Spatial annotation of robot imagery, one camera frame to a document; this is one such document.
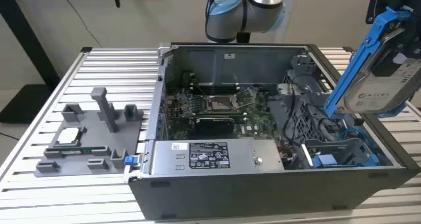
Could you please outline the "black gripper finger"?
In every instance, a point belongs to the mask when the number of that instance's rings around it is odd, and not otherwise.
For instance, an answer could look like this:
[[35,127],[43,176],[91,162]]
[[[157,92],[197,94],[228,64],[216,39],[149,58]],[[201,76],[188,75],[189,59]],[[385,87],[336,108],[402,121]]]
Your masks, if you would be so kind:
[[386,31],[374,57],[372,74],[392,76],[402,65],[421,58],[421,21],[408,20]]

